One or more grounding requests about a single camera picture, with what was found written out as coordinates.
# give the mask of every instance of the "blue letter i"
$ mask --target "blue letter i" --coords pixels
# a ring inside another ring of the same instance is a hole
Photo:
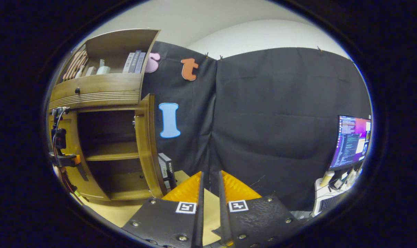
[[[176,128],[176,110],[179,108],[176,103],[161,103],[160,110],[163,111],[163,131],[160,136],[163,138],[174,138],[180,136],[181,132]]]

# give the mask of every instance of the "wooden cabinet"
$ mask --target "wooden cabinet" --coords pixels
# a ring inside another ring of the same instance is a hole
[[[59,124],[67,131],[67,148],[62,152],[80,155],[83,175],[71,167],[67,173],[86,198],[132,200],[166,194],[155,143],[155,95],[140,99],[148,54],[158,32],[122,30],[86,41],[89,60],[83,77],[62,82],[60,76],[52,91],[49,113],[70,107]],[[136,50],[146,52],[141,74],[122,73],[127,55]],[[100,59],[111,73],[84,76]],[[53,116],[48,118],[52,128]]]

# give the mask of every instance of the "desk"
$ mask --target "desk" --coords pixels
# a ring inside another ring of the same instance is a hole
[[[331,198],[333,196],[340,195],[343,192],[345,192],[346,190],[349,190],[349,188],[350,188],[350,187],[348,187],[347,184],[343,184],[341,189],[338,189],[338,190],[332,189],[331,187],[329,187],[329,185],[326,185],[324,187],[320,187],[320,183],[322,182],[322,180],[323,180],[323,178],[319,178],[314,183],[314,190],[316,191],[316,197],[315,197],[315,200],[314,200],[313,212],[311,213],[312,217],[315,217],[320,213],[319,208],[320,208],[320,202],[322,200]]]
[[[178,181],[177,185],[189,178],[189,176],[183,171],[176,171],[174,174]],[[144,203],[143,201],[136,203],[133,203],[132,201],[131,205],[124,205],[123,201],[111,201],[107,202],[106,205],[103,205],[96,204],[91,201],[87,202],[82,197],[80,199],[86,206],[90,207],[96,213],[118,227],[123,227]],[[204,231],[202,234],[203,245],[208,245],[221,239],[221,237],[212,232],[212,230],[215,230],[220,226],[221,217],[219,197],[204,189]]]

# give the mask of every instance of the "cable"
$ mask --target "cable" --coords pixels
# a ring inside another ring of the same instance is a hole
[[[57,156],[57,151],[56,151],[56,144],[55,144],[55,141],[57,140],[56,138],[57,138],[57,130],[59,129],[59,123],[60,123],[60,120],[62,119],[62,115],[65,113],[65,111],[66,111],[66,109],[64,109],[64,110],[60,113],[59,119],[57,120],[57,125],[55,126],[55,133],[54,133],[54,137],[52,138],[52,149],[53,149],[53,152],[54,152],[55,162],[56,162],[56,164],[57,164],[58,166],[59,166],[60,164],[59,164],[59,158],[58,158],[58,156]]]
[[[67,185],[67,187],[69,188],[69,190],[71,191],[71,193],[75,196],[75,198],[80,202],[80,204],[82,204],[82,205],[84,205],[84,203],[80,200],[80,198],[78,198],[78,196],[77,195],[75,195],[75,192],[72,190],[72,188],[70,187],[70,185],[69,185],[69,183],[68,183],[68,179],[67,178],[65,178],[65,176],[63,175],[64,173],[62,173],[62,171],[60,170],[60,168],[59,168],[59,171],[60,171],[60,174],[61,174],[61,176],[62,176],[62,181],[65,183],[65,185]]]
[[[335,190],[336,192],[338,192],[339,193],[339,195],[340,194],[342,194],[342,193],[345,193],[347,190],[341,190],[341,189],[334,189],[334,188],[332,188],[333,190]],[[323,196],[332,196],[333,194],[332,193],[325,193],[325,194],[323,194],[322,196],[319,196],[319,197],[316,197],[314,200],[317,200],[318,198],[321,198],[321,197],[323,197]]]
[[[324,194],[323,196],[320,196],[320,197],[318,197],[318,198],[316,198],[316,199],[319,199],[319,198],[321,198],[321,197],[324,197],[324,196],[338,196],[338,195],[333,195],[332,193],[326,193],[326,194]]]
[[[323,187],[321,187],[321,188],[319,188],[319,189],[317,189],[315,192],[317,192],[317,191],[319,191],[319,190],[321,190],[322,188],[324,188],[324,187],[328,187],[328,186],[330,186],[329,184],[331,184],[331,183],[333,183],[333,182],[335,182],[335,181],[337,181],[338,180],[338,178],[337,179],[334,179],[333,181],[331,181],[331,182],[328,182],[328,184],[327,185],[325,185],[325,186],[323,186]]]

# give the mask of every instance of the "cabinet door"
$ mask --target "cabinet door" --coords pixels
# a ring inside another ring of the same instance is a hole
[[[49,118],[49,130],[52,129],[54,123],[54,116],[48,115]],[[79,154],[81,159],[81,166],[84,172],[80,172],[78,167],[67,167],[67,175],[72,183],[78,188],[78,192],[87,197],[88,199],[97,199],[109,201],[109,198],[101,190],[97,182],[95,181],[92,173],[89,170],[89,167],[86,164],[84,155],[81,151],[80,141],[78,138],[78,129],[77,129],[77,112],[71,110],[69,114],[63,115],[63,120],[59,122],[59,128],[64,128],[66,130],[66,149],[62,149],[64,154]]]
[[[162,198],[167,191],[156,150],[154,110],[155,95],[148,94],[135,110],[135,133],[147,185],[154,197]]]

